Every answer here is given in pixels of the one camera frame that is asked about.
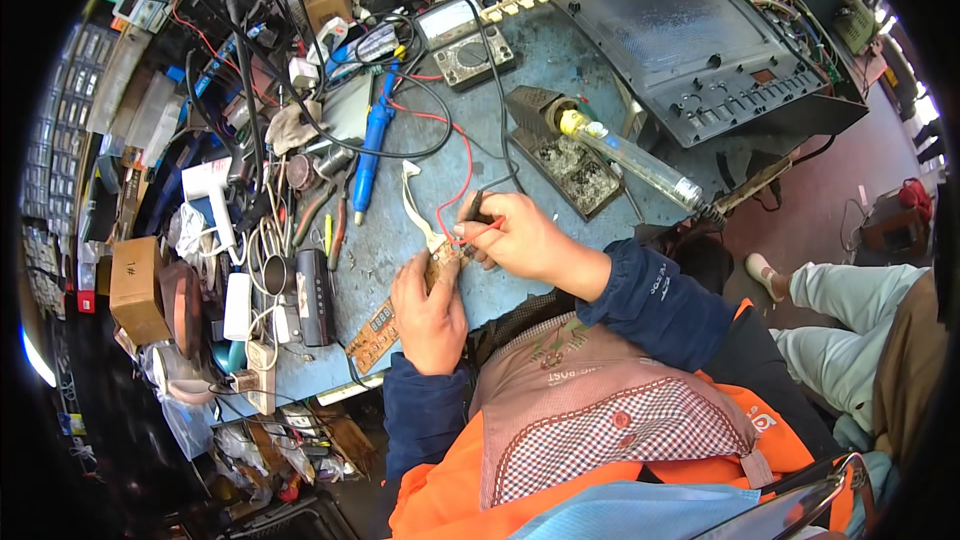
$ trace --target digital display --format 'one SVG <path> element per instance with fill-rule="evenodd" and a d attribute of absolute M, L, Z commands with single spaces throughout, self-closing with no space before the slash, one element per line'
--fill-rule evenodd
<path fill-rule="evenodd" d="M 394 318 L 394 311 L 390 308 L 390 305 L 384 305 L 379 312 L 369 320 L 369 329 L 373 330 L 373 333 L 376 334 L 383 329 L 383 326 L 386 325 L 388 321 Z"/>

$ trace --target shoe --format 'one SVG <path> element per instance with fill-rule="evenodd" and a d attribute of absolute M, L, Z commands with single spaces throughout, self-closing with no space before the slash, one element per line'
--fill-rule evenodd
<path fill-rule="evenodd" d="M 762 254 L 750 253 L 744 262 L 744 266 L 747 268 L 747 273 L 750 274 L 750 277 L 760 282 L 763 288 L 767 289 L 767 294 L 770 294 L 770 298 L 773 299 L 774 303 L 784 302 L 786 296 L 777 296 L 774 294 L 773 279 L 777 270 L 770 266 L 770 263 L 767 262 L 766 258 L 763 258 Z"/>

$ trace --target apron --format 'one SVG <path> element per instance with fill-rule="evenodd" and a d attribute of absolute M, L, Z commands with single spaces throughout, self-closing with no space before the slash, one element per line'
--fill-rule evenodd
<path fill-rule="evenodd" d="M 758 433 L 732 399 L 570 312 L 522 333 L 481 370 L 480 509 L 613 462 L 736 456 L 751 488 L 773 482 Z"/>

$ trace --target workbench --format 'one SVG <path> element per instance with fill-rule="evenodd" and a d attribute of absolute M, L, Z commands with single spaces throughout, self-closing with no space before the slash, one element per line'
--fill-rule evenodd
<path fill-rule="evenodd" d="M 604 57 L 563 13 L 550 5 L 539 6 L 531 11 L 507 18 L 500 24 L 507 42 L 517 55 L 517 67 L 501 75 L 505 93 L 509 94 L 519 85 L 538 86 L 563 92 L 570 97 L 582 96 L 589 100 L 589 107 L 599 120 L 613 130 L 619 130 L 627 114 L 626 105 L 615 82 L 615 74 Z M 422 61 L 419 73 L 435 76 L 438 69 L 432 57 Z M 434 100 L 420 89 L 407 83 L 400 85 L 395 96 L 398 104 L 426 113 L 440 113 Z M 500 154 L 499 112 L 497 87 L 493 80 L 457 93 L 443 81 L 431 86 L 446 102 L 454 121 L 484 149 L 494 155 Z M 508 129 L 516 127 L 508 121 Z M 387 128 L 383 149 L 397 152 L 422 150 L 436 142 L 443 125 L 435 120 L 398 112 Z M 726 211 L 752 192 L 783 174 L 789 168 L 786 155 L 798 148 L 807 138 L 804 136 L 738 136 L 714 138 L 690 149 L 681 148 L 669 139 L 657 141 L 653 146 L 644 146 L 654 156 L 673 166 L 703 188 L 703 196 L 715 199 L 721 196 L 718 206 Z M 755 150 L 778 158 L 758 174 L 747 179 L 748 162 Z M 717 153 L 726 157 L 729 177 L 736 192 L 724 182 L 718 166 Z M 519 164 L 518 177 L 527 194 L 534 199 L 547 217 L 551 218 L 565 234 L 577 242 L 593 248 L 603 248 L 610 242 L 634 235 L 637 216 L 623 194 L 613 200 L 591 222 L 584 222 L 562 198 L 553 186 L 515 147 L 510 148 L 510 158 Z M 440 232 L 434 210 L 454 197 L 464 184 L 467 173 L 467 150 L 460 136 L 454 132 L 446 146 L 434 155 L 416 162 L 422 173 L 411 178 L 410 187 L 417 208 L 424 218 Z M 472 150 L 473 175 L 470 188 L 476 189 L 507 173 L 502 160 L 492 158 L 482 151 Z M 334 274 L 334 313 L 336 332 L 346 344 L 354 337 L 374 310 L 390 294 L 390 285 L 397 268 L 414 253 L 425 246 L 424 234 L 413 224 L 403 210 L 402 161 L 380 159 L 373 185 L 370 206 L 361 227 L 354 226 L 353 209 L 348 209 L 346 236 L 342 246 L 340 268 Z M 639 178 L 627 172 L 626 184 L 642 211 L 647 224 L 673 226 L 686 220 L 689 214 L 647 186 Z M 512 183 L 507 182 L 496 190 L 512 192 Z M 323 231 L 324 215 L 330 213 L 336 219 L 336 201 L 329 201 L 314 220 L 314 226 Z M 448 229 L 454 224 L 456 206 L 442 213 Z M 304 247 L 312 246 L 310 239 Z M 355 265 L 348 265 L 348 253 Z M 501 268 L 484 271 L 472 262 L 460 276 L 460 290 L 466 322 L 474 330 L 522 303 L 530 295 L 546 294 L 551 288 L 545 283 L 515 278 Z M 394 344 L 390 353 L 402 350 Z M 378 385 L 382 374 L 390 366 L 390 353 L 382 357 L 364 378 L 370 385 Z M 305 360 L 308 354 L 312 360 Z M 300 400 L 320 395 L 321 402 L 333 402 L 356 393 L 363 388 L 352 382 L 347 358 L 339 345 L 307 349 L 303 344 L 286 344 L 280 350 L 276 365 L 276 392 Z M 228 400 L 244 415 L 256 413 L 254 408 L 240 397 Z M 289 401 L 278 396 L 277 406 Z M 223 409 L 221 421 L 230 421 L 236 414 Z M 217 421 L 212 413 L 208 423 Z"/>

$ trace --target human hand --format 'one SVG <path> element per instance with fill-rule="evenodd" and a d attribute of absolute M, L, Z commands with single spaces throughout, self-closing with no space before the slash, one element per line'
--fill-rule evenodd
<path fill-rule="evenodd" d="M 586 301 L 600 297 L 610 279 L 610 257 L 564 234 L 524 194 L 485 192 L 480 213 L 505 219 L 499 229 L 483 231 L 485 224 L 463 221 L 475 195 L 471 192 L 457 211 L 459 223 L 453 232 L 477 249 L 474 259 L 485 270 L 499 265 L 517 277 L 552 284 Z"/>
<path fill-rule="evenodd" d="M 467 316 L 457 290 L 460 260 L 450 259 L 427 295 L 429 259 L 423 249 L 396 271 L 390 301 L 407 361 L 425 376 L 450 375 L 467 341 Z"/>

